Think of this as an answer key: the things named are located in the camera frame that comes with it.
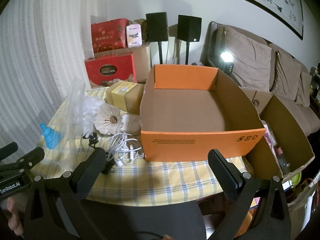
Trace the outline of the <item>person's left hand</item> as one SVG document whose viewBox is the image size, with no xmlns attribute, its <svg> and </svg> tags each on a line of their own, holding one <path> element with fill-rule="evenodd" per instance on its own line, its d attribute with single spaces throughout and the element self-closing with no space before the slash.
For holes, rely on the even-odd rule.
<svg viewBox="0 0 320 240">
<path fill-rule="evenodd" d="M 20 222 L 20 217 L 18 213 L 18 209 L 15 204 L 15 200 L 13 197 L 9 197 L 6 203 L 7 211 L 10 213 L 8 218 L 8 226 L 12 232 L 15 233 L 16 236 L 23 235 L 23 226 Z"/>
</svg>

